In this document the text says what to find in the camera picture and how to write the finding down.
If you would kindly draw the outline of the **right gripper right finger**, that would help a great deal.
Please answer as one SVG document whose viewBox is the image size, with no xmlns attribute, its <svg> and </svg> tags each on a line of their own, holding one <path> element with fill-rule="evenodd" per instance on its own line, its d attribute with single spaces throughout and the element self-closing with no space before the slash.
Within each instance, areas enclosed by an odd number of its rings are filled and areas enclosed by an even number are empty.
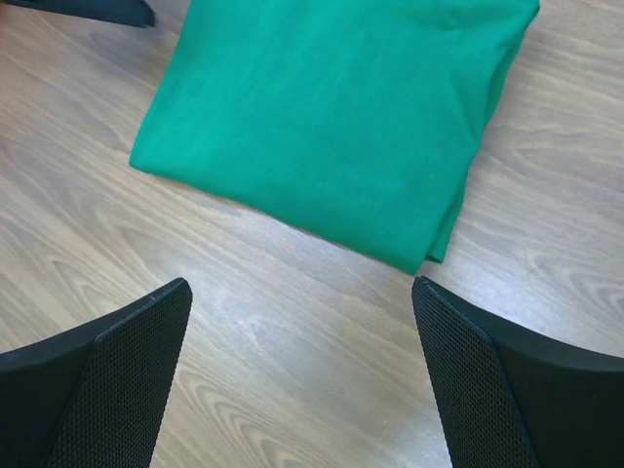
<svg viewBox="0 0 624 468">
<path fill-rule="evenodd" d="M 411 296 L 453 466 L 622 466 L 621 358 L 532 331 L 424 276 Z"/>
</svg>

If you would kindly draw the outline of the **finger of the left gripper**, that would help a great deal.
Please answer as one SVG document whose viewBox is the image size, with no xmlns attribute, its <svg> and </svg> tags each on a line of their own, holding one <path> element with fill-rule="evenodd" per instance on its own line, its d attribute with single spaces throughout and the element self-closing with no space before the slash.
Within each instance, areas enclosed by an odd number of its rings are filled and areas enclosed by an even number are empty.
<svg viewBox="0 0 624 468">
<path fill-rule="evenodd" d="M 143 0 L 9 0 L 9 4 L 132 27 L 154 27 L 155 12 Z"/>
</svg>

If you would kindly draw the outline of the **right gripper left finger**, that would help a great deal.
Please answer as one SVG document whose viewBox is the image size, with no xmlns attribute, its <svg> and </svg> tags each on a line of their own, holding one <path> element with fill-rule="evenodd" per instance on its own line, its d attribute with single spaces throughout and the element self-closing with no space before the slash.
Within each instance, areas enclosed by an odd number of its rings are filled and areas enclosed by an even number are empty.
<svg viewBox="0 0 624 468">
<path fill-rule="evenodd" d="M 1 355 L 4 467 L 147 467 L 191 311 L 182 278 Z"/>
</svg>

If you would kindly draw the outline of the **green t-shirt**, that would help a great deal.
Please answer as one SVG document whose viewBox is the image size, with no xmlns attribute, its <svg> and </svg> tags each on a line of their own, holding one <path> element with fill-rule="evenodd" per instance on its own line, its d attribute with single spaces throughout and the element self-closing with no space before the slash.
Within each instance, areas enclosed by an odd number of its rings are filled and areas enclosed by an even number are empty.
<svg viewBox="0 0 624 468">
<path fill-rule="evenodd" d="M 536 1 L 194 1 L 130 165 L 442 261 Z"/>
</svg>

